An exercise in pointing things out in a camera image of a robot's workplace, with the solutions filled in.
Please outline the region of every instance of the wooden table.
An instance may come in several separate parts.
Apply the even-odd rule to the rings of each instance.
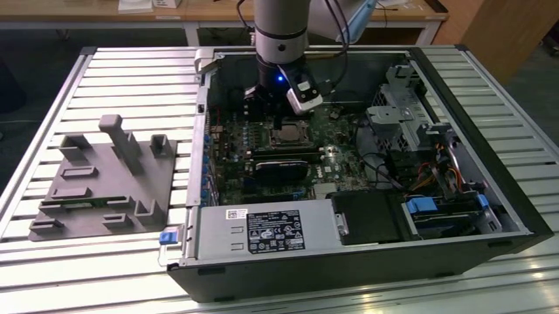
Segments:
[[[236,1],[182,0],[176,9],[118,14],[117,0],[0,0],[0,29],[181,28],[188,45],[198,46],[198,28],[241,27]],[[436,13],[424,0],[389,9],[397,10],[373,12],[366,27],[421,29],[416,44],[430,44],[448,14]],[[252,0],[241,10],[252,21]]]
[[[117,0],[0,0],[0,29],[184,29],[182,0],[176,9],[118,14]]]
[[[185,8],[185,36],[190,46],[198,46],[198,28],[206,27],[242,27],[236,14],[237,0],[188,0]],[[397,10],[374,10],[366,28],[418,28],[416,44],[430,44],[440,23],[448,18],[446,13],[437,13],[425,4],[424,0],[410,0],[404,6],[388,7]],[[253,21],[252,0],[241,6],[242,17]]]

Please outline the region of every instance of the barcode sticker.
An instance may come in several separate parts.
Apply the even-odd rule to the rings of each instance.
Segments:
[[[226,209],[225,219],[245,219],[248,209]]]

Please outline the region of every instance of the small rectangular sticker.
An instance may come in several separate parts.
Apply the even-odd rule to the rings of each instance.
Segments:
[[[246,215],[250,254],[304,250],[298,211],[273,211]]]
[[[226,209],[225,211],[225,219],[245,219],[246,218],[248,209]]]
[[[156,20],[180,20],[180,16],[172,16],[172,15],[157,15]]]

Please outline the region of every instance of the aluminum slotted table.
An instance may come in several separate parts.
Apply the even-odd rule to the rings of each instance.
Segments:
[[[440,76],[553,231],[559,230],[559,152],[469,52],[422,47]],[[178,245],[158,233],[26,240],[29,223],[61,161],[64,134],[97,130],[120,114],[138,141],[178,141],[168,225],[184,223],[197,82],[196,48],[84,49],[0,198],[0,312],[37,313],[505,313],[559,306],[559,237],[460,276],[197,304],[165,274]],[[442,113],[426,97],[434,113]]]

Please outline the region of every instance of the white sticker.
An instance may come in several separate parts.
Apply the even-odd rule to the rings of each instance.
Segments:
[[[226,209],[225,219],[246,219],[248,209]]]
[[[180,16],[172,16],[172,15],[157,15],[156,20],[180,20]]]
[[[302,83],[297,84],[298,90],[304,92],[305,90],[310,89],[310,84],[308,84],[308,81],[304,81]]]

